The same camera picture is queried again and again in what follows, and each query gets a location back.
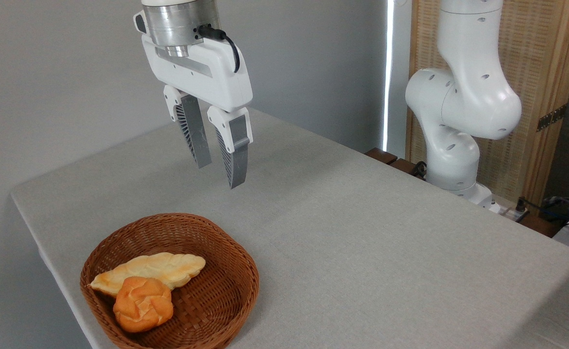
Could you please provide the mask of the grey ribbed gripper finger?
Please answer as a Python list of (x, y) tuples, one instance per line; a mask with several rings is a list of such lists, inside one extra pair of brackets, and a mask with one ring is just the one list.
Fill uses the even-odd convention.
[(241, 108), (226, 112), (210, 106), (208, 118), (216, 129), (229, 187), (233, 189), (246, 181), (248, 146), (253, 142), (249, 111)]
[(211, 164), (204, 121), (197, 97), (166, 85), (163, 89), (171, 119), (180, 126), (198, 168)]

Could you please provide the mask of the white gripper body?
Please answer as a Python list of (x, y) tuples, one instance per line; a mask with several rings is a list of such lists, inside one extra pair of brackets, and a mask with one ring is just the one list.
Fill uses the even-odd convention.
[(240, 49), (234, 53), (229, 42), (204, 38), (188, 46), (187, 57), (171, 57), (153, 44), (145, 20), (143, 11), (134, 15), (147, 61), (158, 80), (227, 112), (251, 103), (253, 91)]

